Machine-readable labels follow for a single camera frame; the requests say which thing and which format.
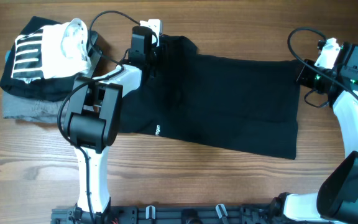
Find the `black t-shirt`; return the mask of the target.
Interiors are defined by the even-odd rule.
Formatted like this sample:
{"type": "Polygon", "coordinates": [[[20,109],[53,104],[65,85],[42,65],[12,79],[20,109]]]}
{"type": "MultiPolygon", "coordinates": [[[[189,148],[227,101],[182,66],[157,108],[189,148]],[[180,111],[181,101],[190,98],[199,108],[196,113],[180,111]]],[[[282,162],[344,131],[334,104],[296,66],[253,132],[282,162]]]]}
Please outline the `black t-shirt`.
{"type": "Polygon", "coordinates": [[[160,41],[161,62],[122,100],[121,133],[296,157],[299,62],[202,55],[184,36],[160,41]]]}

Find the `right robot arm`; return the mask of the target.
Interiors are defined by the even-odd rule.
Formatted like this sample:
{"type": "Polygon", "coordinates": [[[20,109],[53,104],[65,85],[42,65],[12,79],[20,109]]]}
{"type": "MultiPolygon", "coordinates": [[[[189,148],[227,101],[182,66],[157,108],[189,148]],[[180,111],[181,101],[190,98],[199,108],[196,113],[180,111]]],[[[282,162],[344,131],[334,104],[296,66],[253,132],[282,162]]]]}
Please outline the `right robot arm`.
{"type": "Polygon", "coordinates": [[[282,193],[267,210],[270,223],[358,223],[358,45],[319,41],[297,82],[326,94],[341,128],[345,160],[313,194],[282,193]]]}

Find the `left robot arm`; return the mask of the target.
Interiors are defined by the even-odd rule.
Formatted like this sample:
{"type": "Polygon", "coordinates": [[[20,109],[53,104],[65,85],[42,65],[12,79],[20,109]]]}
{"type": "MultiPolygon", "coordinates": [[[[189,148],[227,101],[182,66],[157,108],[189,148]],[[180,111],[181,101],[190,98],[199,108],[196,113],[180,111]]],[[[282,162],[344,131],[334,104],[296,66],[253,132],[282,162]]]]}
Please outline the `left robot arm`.
{"type": "Polygon", "coordinates": [[[80,196],[69,216],[73,223],[109,221],[107,161],[119,131],[122,98],[146,78],[157,58],[160,34],[158,20],[133,27],[128,58],[101,77],[78,78],[64,101],[63,135],[75,147],[80,173],[80,196]]]}

